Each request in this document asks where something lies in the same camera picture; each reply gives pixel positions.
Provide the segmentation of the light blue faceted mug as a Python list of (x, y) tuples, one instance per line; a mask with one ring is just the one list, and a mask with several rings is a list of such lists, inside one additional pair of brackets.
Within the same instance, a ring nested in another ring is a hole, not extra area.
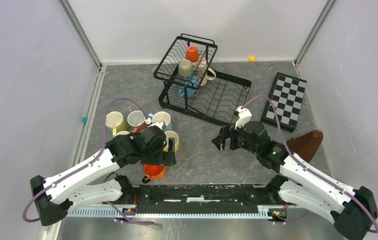
[(148, 117), (152, 120), (152, 123), (164, 122), (165, 128), (164, 131), (172, 130), (171, 116), (165, 111), (159, 111), (155, 114), (149, 113)]

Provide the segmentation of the yellow mug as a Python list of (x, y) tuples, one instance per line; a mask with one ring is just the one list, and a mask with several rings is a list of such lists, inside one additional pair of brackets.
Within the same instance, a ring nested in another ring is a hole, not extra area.
[(178, 149), (179, 149), (179, 146), (180, 146), (178, 134), (176, 132), (172, 131), (172, 130), (165, 131), (164, 133), (167, 137), (167, 139), (166, 139), (167, 144), (164, 147), (164, 152), (167, 152), (168, 149), (169, 149), (169, 140), (170, 139), (172, 139), (172, 142), (174, 144), (174, 152), (177, 152)]

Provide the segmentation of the salmon floral mug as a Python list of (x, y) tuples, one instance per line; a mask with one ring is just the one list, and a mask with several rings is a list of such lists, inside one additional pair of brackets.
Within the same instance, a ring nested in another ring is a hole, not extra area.
[(132, 128), (132, 132), (140, 132), (147, 127), (146, 117), (140, 110), (132, 111), (127, 116), (127, 123)]

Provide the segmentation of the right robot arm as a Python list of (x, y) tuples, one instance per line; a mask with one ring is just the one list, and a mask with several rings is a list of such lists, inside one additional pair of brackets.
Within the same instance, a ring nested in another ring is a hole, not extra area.
[(262, 166), (277, 172), (265, 191), (270, 203), (285, 201), (320, 215), (348, 240), (378, 233), (378, 210), (370, 189), (355, 189), (319, 171), (272, 140), (261, 122), (249, 121), (242, 127), (224, 125), (211, 142), (223, 151), (226, 140), (230, 140), (230, 150), (244, 149)]

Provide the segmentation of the white patterned mug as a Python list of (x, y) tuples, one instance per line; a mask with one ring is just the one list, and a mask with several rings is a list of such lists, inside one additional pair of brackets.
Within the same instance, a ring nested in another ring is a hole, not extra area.
[(201, 87), (206, 85), (208, 81), (216, 79), (216, 72), (212, 68), (208, 67), (208, 63), (205, 58), (201, 59), (197, 64), (194, 75), (199, 81)]

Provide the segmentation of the pink faceted mug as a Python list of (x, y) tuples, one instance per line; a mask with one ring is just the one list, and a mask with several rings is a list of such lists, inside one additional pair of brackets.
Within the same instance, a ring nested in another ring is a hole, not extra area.
[(118, 133), (116, 133), (115, 135), (114, 135), (114, 137), (116, 137), (116, 136), (121, 136), (121, 135), (127, 135), (127, 134), (129, 134), (129, 132), (128, 131), (120, 131), (120, 132), (118, 132)]

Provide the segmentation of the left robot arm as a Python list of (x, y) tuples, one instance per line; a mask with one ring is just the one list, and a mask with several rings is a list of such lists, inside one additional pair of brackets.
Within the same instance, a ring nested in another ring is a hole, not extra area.
[(43, 226), (53, 225), (64, 219), (69, 212), (103, 202), (129, 203), (134, 197), (131, 183), (126, 176), (101, 184), (91, 183), (127, 165), (137, 163), (153, 166), (176, 164), (175, 138), (167, 137), (157, 125), (143, 132), (116, 135), (98, 152), (72, 168), (52, 177), (40, 175), (30, 180), (38, 218)]

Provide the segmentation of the yellow-green faceted mug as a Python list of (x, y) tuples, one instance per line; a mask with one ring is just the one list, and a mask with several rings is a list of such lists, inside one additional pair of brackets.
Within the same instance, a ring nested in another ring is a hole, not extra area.
[(106, 115), (106, 127), (112, 132), (113, 136), (127, 130), (127, 122), (124, 116), (118, 111), (112, 111)]

